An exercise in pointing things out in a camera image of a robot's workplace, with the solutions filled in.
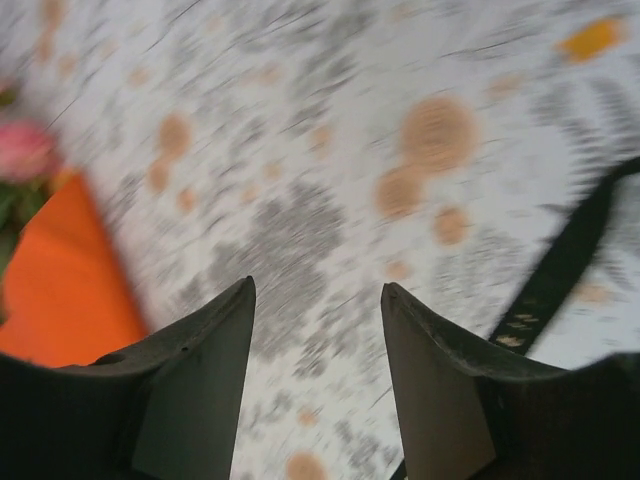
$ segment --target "orange spot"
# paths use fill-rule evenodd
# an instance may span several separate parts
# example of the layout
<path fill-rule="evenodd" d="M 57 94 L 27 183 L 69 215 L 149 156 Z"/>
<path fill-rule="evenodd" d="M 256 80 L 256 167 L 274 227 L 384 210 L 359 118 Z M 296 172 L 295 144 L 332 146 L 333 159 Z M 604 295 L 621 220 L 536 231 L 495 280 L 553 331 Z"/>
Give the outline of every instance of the orange spot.
<path fill-rule="evenodd" d="M 178 207 L 183 213 L 191 213 L 196 206 L 196 194 L 190 188 L 185 188 L 178 194 Z"/>
<path fill-rule="evenodd" d="M 130 32 L 131 35 L 139 35 L 146 28 L 145 23 L 142 20 L 138 20 L 136 23 L 131 25 Z"/>
<path fill-rule="evenodd" d="M 60 28 L 67 15 L 67 2 L 65 0 L 42 0 L 40 14 L 45 28 L 53 33 Z"/>
<path fill-rule="evenodd" d="M 469 218 L 459 207 L 446 207 L 436 216 L 433 229 L 441 245 L 455 245 L 467 237 Z"/>
<path fill-rule="evenodd" d="M 223 23 L 224 23 L 224 20 L 220 15 L 212 15 L 211 18 L 209 18 L 209 21 L 207 22 L 207 31 L 209 33 L 216 32 L 220 30 Z"/>
<path fill-rule="evenodd" d="M 327 480 L 327 472 L 315 455 L 299 452 L 287 461 L 287 480 Z"/>
<path fill-rule="evenodd" d="M 311 410 L 303 408 L 298 412 L 298 423 L 307 428 L 315 427 L 318 424 L 318 417 Z"/>
<path fill-rule="evenodd" d="M 149 81 L 149 78 L 151 78 L 151 75 L 149 75 L 149 71 L 147 69 L 137 67 L 129 74 L 127 83 L 130 86 L 137 88 L 147 83 Z"/>
<path fill-rule="evenodd" d="M 404 163 L 441 174 L 461 167 L 477 145 L 478 128 L 472 111 L 453 97 L 431 97 L 415 105 L 401 129 Z"/>
<path fill-rule="evenodd" d="M 387 263 L 387 277 L 391 280 L 405 280 L 411 275 L 411 269 L 402 260 Z"/>
<path fill-rule="evenodd" d="M 519 73 L 501 75 L 492 80 L 487 88 L 487 96 L 493 102 L 499 102 L 513 95 L 522 86 L 524 76 Z"/>
<path fill-rule="evenodd" d="M 267 163 L 264 166 L 264 176 L 272 182 L 279 180 L 282 177 L 282 165 L 280 162 Z"/>
<path fill-rule="evenodd" d="M 60 77 L 63 80 L 69 78 L 75 70 L 77 63 L 78 59 L 75 55 L 71 55 L 69 53 L 63 55 L 58 61 L 58 74 L 60 75 Z"/>
<path fill-rule="evenodd" d="M 324 159 L 329 154 L 333 129 L 329 125 L 322 125 L 311 132 L 311 150 L 318 158 Z"/>
<path fill-rule="evenodd" d="M 48 63 L 53 56 L 55 34 L 62 25 L 66 13 L 67 4 L 64 0 L 41 1 L 40 14 L 43 26 L 36 48 L 36 58 L 39 64 Z"/>
<path fill-rule="evenodd" d="M 102 61 L 109 59 L 111 55 L 116 53 L 117 49 L 118 42 L 116 42 L 115 40 L 107 40 L 103 42 L 102 46 L 100 47 L 100 57 L 102 58 Z"/>
<path fill-rule="evenodd" d="M 415 15 L 415 11 L 409 2 L 402 2 L 391 8 L 389 19 L 392 23 L 399 23 Z"/>
<path fill-rule="evenodd" d="M 587 25 L 557 45 L 571 63 L 584 63 L 602 55 L 629 37 L 623 17 L 606 17 Z"/>
<path fill-rule="evenodd" d="M 179 113 L 172 113 L 160 125 L 158 149 L 164 157 L 177 160 L 191 147 L 191 137 L 189 121 Z"/>
<path fill-rule="evenodd" d="M 611 300 L 611 292 L 602 285 L 583 284 L 576 288 L 576 299 L 592 305 L 604 305 Z"/>
<path fill-rule="evenodd" d="M 282 67 L 276 63 L 265 65 L 258 73 L 258 80 L 262 85 L 270 86 L 282 78 Z"/>
<path fill-rule="evenodd" d="M 49 63 L 53 56 L 53 32 L 45 30 L 38 38 L 36 47 L 36 60 L 40 65 Z"/>
<path fill-rule="evenodd" d="M 260 192 L 260 189 L 258 188 L 257 185 L 255 184 L 248 185 L 247 188 L 244 189 L 244 192 L 242 192 L 242 199 L 241 199 L 242 203 L 244 203 L 245 205 L 253 203 L 255 199 L 258 198 L 259 192 Z"/>
<path fill-rule="evenodd" d="M 411 215 L 423 201 L 422 177 L 414 168 L 395 168 L 378 180 L 374 201 L 382 216 L 391 220 Z"/>
<path fill-rule="evenodd" d="M 149 187 L 155 193 L 164 192 L 169 186 L 171 163 L 166 158 L 159 158 L 151 164 L 147 173 Z"/>

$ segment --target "orange napkin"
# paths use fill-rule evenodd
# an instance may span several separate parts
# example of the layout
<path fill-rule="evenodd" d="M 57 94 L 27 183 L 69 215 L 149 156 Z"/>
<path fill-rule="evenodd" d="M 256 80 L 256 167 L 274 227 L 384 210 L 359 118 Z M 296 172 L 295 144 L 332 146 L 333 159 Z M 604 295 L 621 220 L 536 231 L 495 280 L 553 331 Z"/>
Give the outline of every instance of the orange napkin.
<path fill-rule="evenodd" d="M 3 288 L 0 351 L 23 360 L 87 365 L 148 334 L 80 174 L 26 226 Z"/>

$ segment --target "pink rose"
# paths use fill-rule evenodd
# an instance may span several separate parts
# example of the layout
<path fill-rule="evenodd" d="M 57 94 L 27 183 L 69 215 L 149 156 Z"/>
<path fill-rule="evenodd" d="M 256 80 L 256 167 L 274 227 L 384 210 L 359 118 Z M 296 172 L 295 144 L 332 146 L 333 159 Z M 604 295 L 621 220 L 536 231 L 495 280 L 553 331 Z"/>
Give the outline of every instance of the pink rose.
<path fill-rule="evenodd" d="M 61 163 L 55 139 L 42 128 L 27 122 L 0 126 L 0 180 L 27 182 L 55 173 Z"/>

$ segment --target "tablecloth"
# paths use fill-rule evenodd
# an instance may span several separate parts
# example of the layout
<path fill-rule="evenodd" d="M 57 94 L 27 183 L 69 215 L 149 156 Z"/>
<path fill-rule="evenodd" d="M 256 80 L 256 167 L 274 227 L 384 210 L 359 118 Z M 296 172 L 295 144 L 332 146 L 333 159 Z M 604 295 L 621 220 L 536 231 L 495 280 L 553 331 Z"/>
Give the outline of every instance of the tablecloth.
<path fill-rule="evenodd" d="M 383 283 L 489 332 L 571 205 L 638 150 L 637 13 L 5 0 L 0 71 L 89 172 L 154 329 L 254 276 L 232 478 L 384 480 L 402 449 Z M 532 358 L 639 348 L 638 183 L 618 197 Z"/>

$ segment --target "table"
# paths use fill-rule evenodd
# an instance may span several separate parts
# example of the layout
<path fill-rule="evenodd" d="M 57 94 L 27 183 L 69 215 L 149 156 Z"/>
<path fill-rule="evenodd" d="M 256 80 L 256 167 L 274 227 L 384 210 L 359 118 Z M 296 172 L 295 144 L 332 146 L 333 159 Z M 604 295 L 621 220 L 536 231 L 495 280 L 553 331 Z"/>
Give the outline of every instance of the table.
<path fill-rule="evenodd" d="M 631 3 L 8 0 L 0 69 L 89 172 L 154 329 L 254 276 L 232 478 L 385 480 L 383 283 L 489 332 L 640 145 Z M 637 187 L 532 358 L 640 347 Z"/>

